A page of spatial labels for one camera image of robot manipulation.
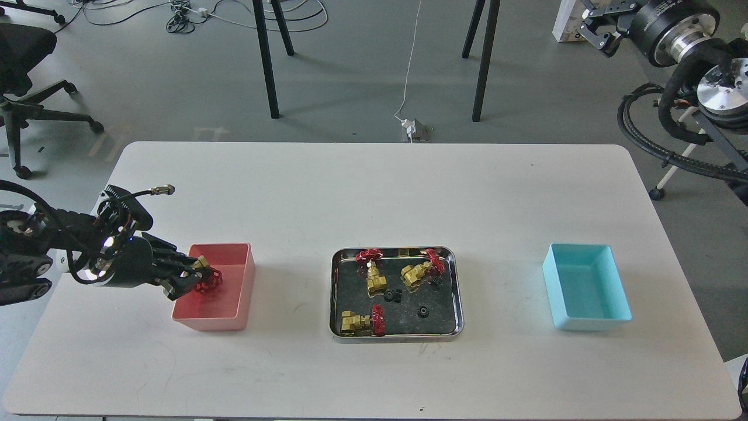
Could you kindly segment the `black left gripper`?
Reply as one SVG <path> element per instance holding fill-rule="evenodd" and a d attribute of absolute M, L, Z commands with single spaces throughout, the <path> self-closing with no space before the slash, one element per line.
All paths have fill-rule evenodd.
<path fill-rule="evenodd" d="M 161 286 L 166 298 L 175 301 L 195 290 L 205 275 L 196 266 L 197 258 L 181 253 L 176 245 L 148 233 L 133 236 L 120 258 L 104 274 L 104 280 L 91 285 L 134 288 L 139 285 Z"/>

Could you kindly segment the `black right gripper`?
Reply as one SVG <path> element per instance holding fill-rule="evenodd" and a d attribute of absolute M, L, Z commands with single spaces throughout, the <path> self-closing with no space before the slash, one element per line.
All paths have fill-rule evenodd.
<path fill-rule="evenodd" d="M 678 64 L 695 45 L 712 38 L 721 14 L 707 1 L 581 1 L 578 32 L 606 57 L 630 40 L 654 67 Z"/>

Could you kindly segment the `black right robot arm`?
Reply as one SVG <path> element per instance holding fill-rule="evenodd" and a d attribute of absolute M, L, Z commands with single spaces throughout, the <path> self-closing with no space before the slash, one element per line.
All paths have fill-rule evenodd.
<path fill-rule="evenodd" d="M 718 11 L 706 1 L 583 2 L 580 35 L 607 57 L 628 39 L 654 67 L 674 67 L 665 86 L 648 82 L 626 94 L 617 110 L 620 131 L 670 171 L 726 182 L 746 202 L 746 151 L 724 131 L 746 134 L 746 38 L 715 38 Z M 686 151 L 670 151 L 647 138 L 631 117 L 642 96 L 658 94 L 660 125 Z"/>

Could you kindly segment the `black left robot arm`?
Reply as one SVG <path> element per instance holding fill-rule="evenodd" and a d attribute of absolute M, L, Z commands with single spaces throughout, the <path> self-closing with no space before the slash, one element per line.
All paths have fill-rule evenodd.
<path fill-rule="evenodd" d="M 191 257 L 176 245 L 149 234 L 153 218 L 139 202 L 143 195 L 172 195 L 165 185 L 129 192 L 107 185 L 96 213 L 51 207 L 32 190 L 2 181 L 2 190 L 34 201 L 32 212 L 2 212 L 1 275 L 3 305 L 41 298 L 53 287 L 46 272 L 58 263 L 83 285 L 134 288 L 155 285 L 168 299 L 219 285 L 221 272 L 203 257 Z"/>

